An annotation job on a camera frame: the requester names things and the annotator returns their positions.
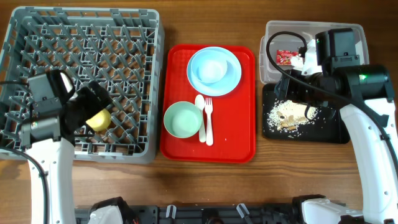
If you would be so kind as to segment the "white plastic spoon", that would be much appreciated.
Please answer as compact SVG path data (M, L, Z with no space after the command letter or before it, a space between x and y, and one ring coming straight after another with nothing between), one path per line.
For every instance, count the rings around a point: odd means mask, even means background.
M203 119L203 110L205 109L205 99L202 95L197 95L195 97L195 106L200 110L201 113L201 126L198 131L199 141L206 142L206 131Z

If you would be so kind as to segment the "light blue bowl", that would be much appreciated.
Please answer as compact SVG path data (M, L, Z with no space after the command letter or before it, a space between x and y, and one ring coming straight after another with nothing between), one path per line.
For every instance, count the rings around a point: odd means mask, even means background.
M192 75L204 84L220 81L227 72L226 55L217 48L208 48L194 54L191 61Z

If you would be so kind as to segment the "yellow plastic cup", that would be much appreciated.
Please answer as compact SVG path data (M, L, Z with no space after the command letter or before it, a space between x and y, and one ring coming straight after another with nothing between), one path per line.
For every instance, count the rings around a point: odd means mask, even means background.
M86 121L86 124L95 132L105 130L111 123L111 114L103 109Z

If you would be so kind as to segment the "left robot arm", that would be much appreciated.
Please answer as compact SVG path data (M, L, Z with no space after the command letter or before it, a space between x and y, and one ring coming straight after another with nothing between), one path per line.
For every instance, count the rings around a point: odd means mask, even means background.
M75 223L72 166L75 131L111 102L98 82L75 89L63 70L28 78L36 116L22 122L19 137L29 163L32 223Z

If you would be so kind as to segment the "red snack wrapper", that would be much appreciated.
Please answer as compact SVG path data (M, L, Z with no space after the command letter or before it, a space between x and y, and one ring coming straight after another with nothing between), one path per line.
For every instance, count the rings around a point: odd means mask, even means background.
M289 50L277 50L276 51L276 64L278 65L291 65L291 59L297 56L299 53Z

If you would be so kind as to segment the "green bowl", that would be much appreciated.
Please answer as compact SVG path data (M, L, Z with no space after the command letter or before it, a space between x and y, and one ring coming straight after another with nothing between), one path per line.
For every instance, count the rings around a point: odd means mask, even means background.
M185 139L199 131L203 115L193 103L178 101L166 109L163 122L169 134L175 138Z

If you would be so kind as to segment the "light blue plate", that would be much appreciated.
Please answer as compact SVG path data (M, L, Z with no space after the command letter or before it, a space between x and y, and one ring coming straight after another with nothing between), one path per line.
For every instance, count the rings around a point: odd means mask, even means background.
M226 55L227 60L227 72L225 76L216 83L204 84L198 81L193 75L191 71L191 61L193 56L188 61L187 65L187 78L191 86L196 89L196 91L208 95L208 96L222 96L228 94L232 90L234 90L240 82L242 75L242 68L238 58L229 50L222 47L205 47L208 48L217 48L222 51Z

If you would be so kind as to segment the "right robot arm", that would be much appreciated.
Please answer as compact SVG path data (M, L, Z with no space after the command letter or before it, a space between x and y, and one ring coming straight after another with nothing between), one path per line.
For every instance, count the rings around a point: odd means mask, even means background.
M299 223L396 223L397 129L395 93L388 70L362 65L350 28L315 36L322 71L302 75L283 70L275 86L281 100L340 111L354 147L363 191L363 209L350 210L326 198L295 199Z

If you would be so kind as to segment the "rice and food scraps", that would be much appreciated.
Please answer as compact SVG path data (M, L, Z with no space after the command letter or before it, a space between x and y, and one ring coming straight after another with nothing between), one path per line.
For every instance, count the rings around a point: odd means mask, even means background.
M288 137L293 138L300 135L299 129L306 124L315 124L318 112L316 107L277 100L271 106L271 111L266 113L266 124L271 133L288 134Z

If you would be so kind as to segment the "white plastic fork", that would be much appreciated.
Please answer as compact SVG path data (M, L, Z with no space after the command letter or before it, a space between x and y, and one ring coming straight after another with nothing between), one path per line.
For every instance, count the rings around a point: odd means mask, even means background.
M213 112L213 103L211 98L205 99L205 113L207 116L207 124L206 124L206 144L208 146L212 146L214 143L213 140L213 128L212 128L212 120L211 115Z

